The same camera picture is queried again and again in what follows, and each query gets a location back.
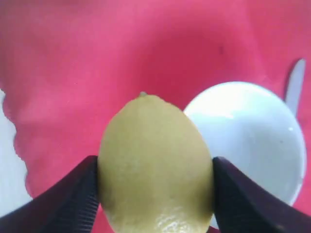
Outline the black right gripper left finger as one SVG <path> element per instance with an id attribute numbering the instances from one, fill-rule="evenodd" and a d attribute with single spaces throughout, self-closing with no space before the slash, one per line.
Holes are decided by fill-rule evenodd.
<path id="1" fill-rule="evenodd" d="M 44 193 L 0 219 L 2 233 L 89 233 L 97 198 L 97 157 L 88 156 Z"/>

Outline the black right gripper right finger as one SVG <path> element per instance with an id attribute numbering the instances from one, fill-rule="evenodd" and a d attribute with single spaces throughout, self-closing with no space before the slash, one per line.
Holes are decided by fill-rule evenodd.
<path id="1" fill-rule="evenodd" d="M 309 233 L 310 216 L 279 200 L 223 157 L 213 158 L 214 211 L 222 233 Z"/>

